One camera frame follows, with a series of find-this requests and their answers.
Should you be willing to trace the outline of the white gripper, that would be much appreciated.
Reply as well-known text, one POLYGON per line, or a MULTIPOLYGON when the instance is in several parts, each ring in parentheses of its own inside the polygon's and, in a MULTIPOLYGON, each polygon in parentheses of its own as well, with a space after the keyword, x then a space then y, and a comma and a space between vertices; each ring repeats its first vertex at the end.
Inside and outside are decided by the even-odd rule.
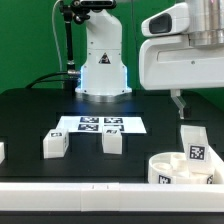
POLYGON ((183 119, 180 89, 224 87, 224 47, 194 48, 187 35, 148 39, 140 48, 139 78, 146 90, 171 90, 183 119))

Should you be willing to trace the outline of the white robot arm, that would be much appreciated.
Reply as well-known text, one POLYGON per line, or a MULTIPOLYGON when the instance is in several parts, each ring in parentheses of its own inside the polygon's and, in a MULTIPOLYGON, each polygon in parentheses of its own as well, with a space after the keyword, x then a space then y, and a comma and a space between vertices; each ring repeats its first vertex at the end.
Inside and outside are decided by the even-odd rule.
MULTIPOLYGON (((122 27, 103 0, 81 0, 86 22, 87 59, 79 95, 109 102, 131 89, 121 60, 122 27)), ((185 116, 184 89, 224 87, 224 0, 183 0, 141 24, 147 38, 139 52, 139 79, 146 90, 168 90, 185 116)))

